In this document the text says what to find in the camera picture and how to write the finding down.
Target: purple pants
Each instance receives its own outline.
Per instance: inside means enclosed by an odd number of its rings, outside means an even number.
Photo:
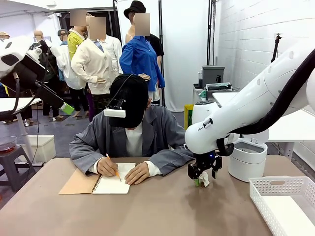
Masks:
[[[89,121],[92,122],[94,117],[93,99],[92,94],[86,92],[87,100],[89,103]]]

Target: gray blazer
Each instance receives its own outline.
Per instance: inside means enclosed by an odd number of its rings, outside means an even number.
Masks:
[[[150,157],[163,175],[193,160],[193,154],[185,150],[185,130],[165,107],[151,105],[142,121],[142,157]],[[128,157],[126,131],[111,127],[108,117],[100,113],[70,143],[73,163],[86,174],[88,169],[106,153],[110,157]]]

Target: white jacket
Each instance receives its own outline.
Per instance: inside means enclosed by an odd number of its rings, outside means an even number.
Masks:
[[[57,66],[63,72],[63,76],[67,85],[72,89],[82,89],[79,85],[79,79],[71,68],[68,45],[61,45],[58,47],[59,56],[57,59]]]
[[[90,39],[80,44],[75,52],[71,67],[78,78],[88,82],[91,94],[107,94],[114,80],[112,73],[112,59],[109,52],[98,48]],[[97,83],[97,77],[104,78],[105,84]]]

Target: gray cap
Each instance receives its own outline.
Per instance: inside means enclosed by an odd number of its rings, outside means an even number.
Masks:
[[[69,34],[69,32],[66,29],[58,30],[58,36],[68,35],[68,34]]]

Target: spiral binding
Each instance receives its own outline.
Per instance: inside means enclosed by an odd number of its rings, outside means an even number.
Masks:
[[[97,181],[96,181],[96,183],[95,183],[95,185],[94,185],[94,187],[93,187],[93,189],[92,189],[92,193],[97,189],[97,187],[98,187],[98,185],[99,185],[100,180],[102,179],[102,177],[103,177],[103,175],[99,175],[99,177],[98,177],[98,179],[97,179]]]

